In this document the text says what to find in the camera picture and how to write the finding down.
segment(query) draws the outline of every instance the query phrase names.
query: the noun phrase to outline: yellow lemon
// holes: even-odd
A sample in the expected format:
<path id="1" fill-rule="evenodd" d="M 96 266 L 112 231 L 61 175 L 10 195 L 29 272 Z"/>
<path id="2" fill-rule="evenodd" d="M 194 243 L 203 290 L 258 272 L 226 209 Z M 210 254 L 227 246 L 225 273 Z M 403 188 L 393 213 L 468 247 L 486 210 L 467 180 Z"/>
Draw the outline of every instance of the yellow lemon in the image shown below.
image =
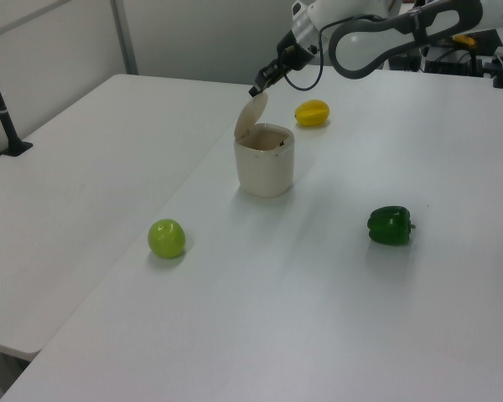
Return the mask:
<path id="1" fill-rule="evenodd" d="M 294 112 L 296 121 L 302 126 L 320 126 L 329 116 L 329 107 L 321 100 L 309 100 Z"/>

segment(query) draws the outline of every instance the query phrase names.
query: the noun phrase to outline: white cup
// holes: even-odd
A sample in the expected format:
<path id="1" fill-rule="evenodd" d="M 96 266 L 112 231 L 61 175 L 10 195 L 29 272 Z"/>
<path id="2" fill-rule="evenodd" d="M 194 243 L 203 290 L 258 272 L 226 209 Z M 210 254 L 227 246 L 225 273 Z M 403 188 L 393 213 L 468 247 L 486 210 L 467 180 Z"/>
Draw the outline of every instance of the white cup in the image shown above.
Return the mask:
<path id="1" fill-rule="evenodd" d="M 294 134 L 285 127 L 257 124 L 267 101 L 267 94 L 260 94 L 242 110 L 235 129 L 235 157 L 242 189 L 272 198 L 293 183 Z"/>

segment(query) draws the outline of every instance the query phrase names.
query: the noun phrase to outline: white tabletop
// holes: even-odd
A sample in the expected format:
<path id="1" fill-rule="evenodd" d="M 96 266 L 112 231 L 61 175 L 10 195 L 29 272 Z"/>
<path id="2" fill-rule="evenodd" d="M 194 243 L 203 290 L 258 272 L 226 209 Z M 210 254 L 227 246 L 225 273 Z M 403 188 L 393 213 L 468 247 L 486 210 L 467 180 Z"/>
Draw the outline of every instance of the white tabletop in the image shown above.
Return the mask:
<path id="1" fill-rule="evenodd" d="M 503 90 L 327 69 L 269 93 L 293 189 L 240 191 L 227 131 L 151 219 L 178 220 L 186 254 L 153 256 L 146 226 L 4 402 L 503 402 Z M 326 127 L 295 126 L 310 98 Z M 390 204 L 408 246 L 368 238 Z"/>
<path id="2" fill-rule="evenodd" d="M 0 351 L 31 359 L 188 177 L 247 87 L 118 75 L 0 157 Z"/>

